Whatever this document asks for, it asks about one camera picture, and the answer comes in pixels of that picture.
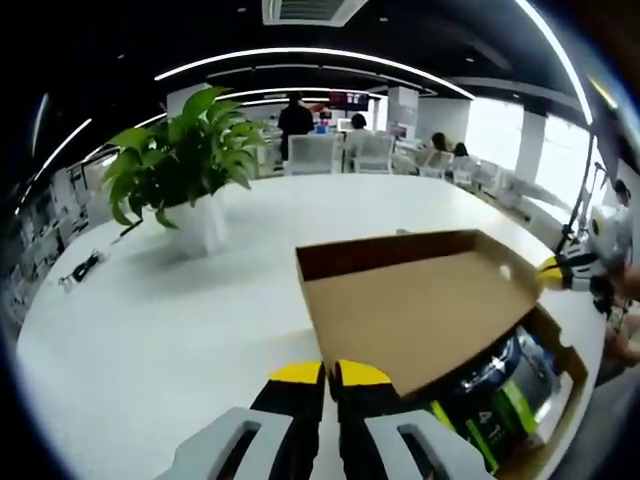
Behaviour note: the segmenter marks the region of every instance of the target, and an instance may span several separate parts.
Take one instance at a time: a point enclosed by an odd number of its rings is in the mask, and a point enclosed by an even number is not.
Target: cardboard box
[[[518,455],[498,478],[533,479],[573,416],[587,373],[536,305],[535,268],[482,232],[398,235],[298,248],[303,294],[329,369],[375,366],[402,395],[472,360],[523,323],[574,382],[549,443]]]

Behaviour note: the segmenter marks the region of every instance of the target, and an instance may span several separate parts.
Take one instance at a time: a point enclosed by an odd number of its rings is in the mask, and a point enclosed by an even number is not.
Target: office ceiling
[[[12,103],[10,160],[0,172],[3,191],[33,176],[87,118],[92,123],[61,151],[49,167],[51,172],[81,160],[117,131],[161,113],[168,92],[228,70],[295,65],[257,68],[208,81],[236,90],[368,89],[400,81],[420,85],[425,93],[433,90],[459,97],[412,73],[316,54],[236,58],[154,81],[158,74],[183,64],[240,50],[287,46],[348,50],[444,78],[507,79],[574,96],[553,50],[514,0],[370,0],[343,28],[264,26],[260,0],[152,4],[99,8],[56,4],[39,7],[37,14],[24,12],[29,13],[29,30],[10,43],[14,48],[8,53],[11,81],[20,95],[10,99],[16,105]],[[325,68],[310,70],[301,64]],[[45,92],[49,101],[32,155],[33,124]]]

